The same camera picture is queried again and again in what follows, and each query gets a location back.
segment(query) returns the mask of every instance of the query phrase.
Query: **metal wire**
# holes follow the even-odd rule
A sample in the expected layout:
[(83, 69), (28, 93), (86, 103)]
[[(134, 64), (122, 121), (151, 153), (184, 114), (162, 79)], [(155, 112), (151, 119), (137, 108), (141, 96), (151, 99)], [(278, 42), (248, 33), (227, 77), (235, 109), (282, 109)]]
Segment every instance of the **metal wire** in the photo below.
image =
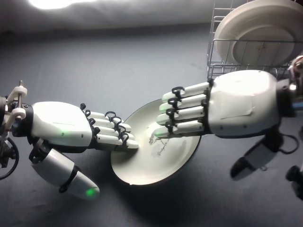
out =
[[(226, 5), (227, 1), (224, 1), (225, 6), (222, 7), (222, 1), (214, 1), (214, 8), (213, 8), (213, 16), (211, 21), (211, 27), (209, 32), (209, 42), (207, 48), (207, 70), (208, 70), (208, 78), (215, 78), (225, 73), (239, 71), (239, 70), (252, 70), (258, 69), (270, 72), (277, 78), (286, 77), (288, 75), (288, 66), (290, 62), (287, 62), (282, 65), (275, 65), (277, 61), (277, 56), (282, 51), (282, 47), (286, 44), (295, 44), (303, 42), (291, 42), (291, 41), (275, 41), (275, 40), (239, 40), (239, 39), (214, 39), (214, 34), (216, 32), (217, 27), (219, 26), (220, 22), (227, 16), (228, 13), (232, 12), (238, 6), (235, 6), (234, 0), (229, 0), (230, 5)], [(214, 51), (214, 47), (219, 45), (223, 42), (229, 42), (228, 50), (226, 56), (224, 55), (224, 59), (222, 59), (216, 51)], [(258, 50), (258, 55), (256, 60), (252, 64), (243, 64), (245, 62), (245, 56), (248, 56), (248, 47), (252, 44), (260, 45)], [(230, 64), (228, 59), (230, 58), (230, 52), (232, 52), (232, 47), (237, 45), (243, 46), (243, 53), (239, 56), (238, 62), (239, 64)], [(271, 47), (273, 49), (272, 59), (270, 59), (268, 65), (260, 64), (260, 59), (264, 57), (264, 49)]]

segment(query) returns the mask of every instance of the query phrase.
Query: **green light spot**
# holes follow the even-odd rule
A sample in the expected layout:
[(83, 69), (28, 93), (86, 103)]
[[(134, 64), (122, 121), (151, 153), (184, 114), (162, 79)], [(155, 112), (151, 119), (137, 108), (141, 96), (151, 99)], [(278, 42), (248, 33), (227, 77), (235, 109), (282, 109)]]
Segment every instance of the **green light spot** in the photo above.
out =
[(96, 194), (96, 192), (95, 192), (95, 189), (94, 189), (94, 188), (88, 189), (88, 190), (86, 191), (86, 196), (87, 196), (87, 197), (92, 197), (92, 196), (94, 196), (95, 194)]

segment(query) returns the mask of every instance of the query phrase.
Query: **plate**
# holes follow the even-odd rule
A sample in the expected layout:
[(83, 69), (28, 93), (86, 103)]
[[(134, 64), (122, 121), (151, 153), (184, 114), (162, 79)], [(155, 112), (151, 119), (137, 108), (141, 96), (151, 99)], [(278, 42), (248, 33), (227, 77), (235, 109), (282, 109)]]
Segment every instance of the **plate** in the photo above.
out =
[(298, 56), (303, 44), (303, 7), (290, 0), (255, 0), (229, 13), (215, 39), (277, 42), (217, 41), (222, 60), (230, 64), (281, 65)]
[(139, 144), (136, 151), (112, 151), (111, 165), (115, 174), (130, 185), (160, 182), (180, 170), (194, 155), (201, 136), (157, 139), (153, 132), (161, 100), (156, 100), (134, 112), (125, 123)]

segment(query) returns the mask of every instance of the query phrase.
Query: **back of robotic hand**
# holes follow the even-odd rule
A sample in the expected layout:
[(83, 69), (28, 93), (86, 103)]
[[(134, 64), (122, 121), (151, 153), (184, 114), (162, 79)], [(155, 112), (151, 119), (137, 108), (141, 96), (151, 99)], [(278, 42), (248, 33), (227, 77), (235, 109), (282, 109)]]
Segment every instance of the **back of robotic hand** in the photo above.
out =
[(9, 158), (16, 159), (13, 168), (0, 180), (9, 176), (18, 164), (18, 148), (8, 137), (11, 133), (27, 137), (34, 146), (29, 155), (32, 167), (44, 180), (58, 187), (60, 193), (96, 198), (97, 185), (63, 153), (81, 153), (88, 148), (134, 150), (138, 144), (130, 133), (131, 127), (114, 112), (84, 111), (84, 104), (77, 107), (61, 102), (27, 105), (22, 103), (22, 96), (26, 95), (21, 81), (9, 96), (0, 99), (0, 168), (7, 166)]
[(290, 80), (259, 70), (236, 71), (166, 93), (155, 130), (159, 138), (215, 134), (222, 138), (264, 135), (293, 116)]

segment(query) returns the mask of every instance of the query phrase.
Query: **metal wire rack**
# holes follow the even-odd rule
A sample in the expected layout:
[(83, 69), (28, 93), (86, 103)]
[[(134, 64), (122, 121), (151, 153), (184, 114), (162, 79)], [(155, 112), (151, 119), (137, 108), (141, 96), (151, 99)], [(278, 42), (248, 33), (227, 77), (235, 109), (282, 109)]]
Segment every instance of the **metal wire rack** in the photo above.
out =
[[(274, 40), (239, 40), (239, 39), (214, 39), (214, 35), (217, 27), (220, 22), (234, 9), (238, 6), (243, 5), (252, 0), (224, 0), (222, 1), (214, 1), (213, 8), (213, 16), (211, 22), (211, 28), (209, 33), (209, 42), (207, 49), (207, 78), (215, 78), (225, 73), (239, 71), (239, 70), (252, 70), (258, 69), (262, 71), (267, 71), (277, 77), (277, 79), (287, 78), (289, 76), (288, 67), (290, 62), (286, 62), (284, 64), (275, 65), (276, 57), (278, 53), (281, 51), (285, 51), (287, 45), (301, 43), (303, 42), (290, 42), (290, 41), (274, 41)], [(224, 59), (222, 59), (219, 54), (216, 52), (215, 47), (219, 42), (227, 42), (225, 46), (228, 47), (226, 50), (227, 54)], [(241, 54), (239, 60), (237, 61), (239, 64), (232, 64), (228, 62), (230, 48), (237, 45), (242, 45), (243, 53)], [(249, 57), (247, 49), (251, 45), (258, 46), (258, 54), (257, 58), (251, 62), (250, 64), (243, 64), (243, 59), (247, 59)], [(258, 61), (264, 58), (265, 49), (270, 47), (272, 51), (271, 57), (272, 59), (268, 62), (267, 65), (258, 64)]]

